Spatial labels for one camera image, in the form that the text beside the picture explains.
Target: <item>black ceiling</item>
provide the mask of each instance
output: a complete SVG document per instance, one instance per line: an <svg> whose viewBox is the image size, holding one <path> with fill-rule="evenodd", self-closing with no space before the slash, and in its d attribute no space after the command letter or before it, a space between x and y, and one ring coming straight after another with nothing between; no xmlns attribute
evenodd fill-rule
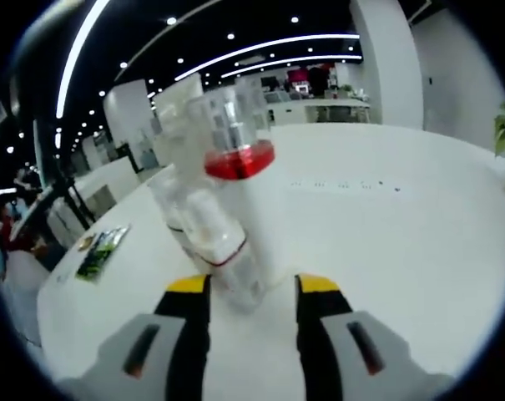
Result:
<svg viewBox="0 0 505 401"><path fill-rule="evenodd" d="M35 19L48 3L33 2L37 6L27 9L27 13L22 13L20 9L13 10L13 13L18 14L13 15L9 30L11 38L19 36L23 27ZM79 131L91 135L99 125L105 126L102 98L98 96L100 90L107 92L115 84L140 78L155 80L149 90L164 89L174 82L175 76L236 49L305 34L355 32L349 0L306 2L305 5L289 0L223 0L174 26L115 82L121 70L120 63L129 61L151 38L165 29L167 18L180 18L204 1L111 0L83 46L70 83L65 115L56 121L55 106L63 66L78 27L93 3L94 0L84 2L78 12L42 47L38 62L28 67L26 72L31 77L32 92L38 94L36 98L34 96L34 101L39 102L40 112L46 115L50 124L57 124L63 129L63 155L70 151ZM423 3L424 0L401 1L407 16L412 15ZM299 18L298 23L290 21L294 16ZM235 39L228 40L228 33L233 33ZM347 53L350 45L355 47L354 54L361 54L357 41L348 39L291 43L262 49L257 54L267 56L275 53L274 60L310 54L339 54ZM314 49L313 53L307 53L309 47ZM212 86L220 80L221 74L235 69L235 61L252 55L254 53L226 60L202 73L210 73L209 86ZM178 58L183 58L184 63L178 64ZM96 111L95 115L88 114L91 109ZM83 122L88 124L85 129L81 126ZM21 140L18 132L19 129L8 122L0 127L0 181L10 181L15 167L34 160L32 138L26 135ZM12 155L5 151L9 145L15 147Z"/></svg>

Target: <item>white tabletop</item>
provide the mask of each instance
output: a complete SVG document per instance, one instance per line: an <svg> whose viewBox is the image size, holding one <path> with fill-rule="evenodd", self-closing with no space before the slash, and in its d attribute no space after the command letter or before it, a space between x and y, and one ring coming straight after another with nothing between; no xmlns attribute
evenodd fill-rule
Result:
<svg viewBox="0 0 505 401"><path fill-rule="evenodd" d="M407 340L428 372L460 375L505 306L505 160L371 124L287 125L273 135L287 174L292 266L337 282L355 310ZM39 293L43 350L57 378L81 376L106 338L195 272L145 185L90 231L128 224L97 285L73 277L84 255L74 248Z"/></svg>

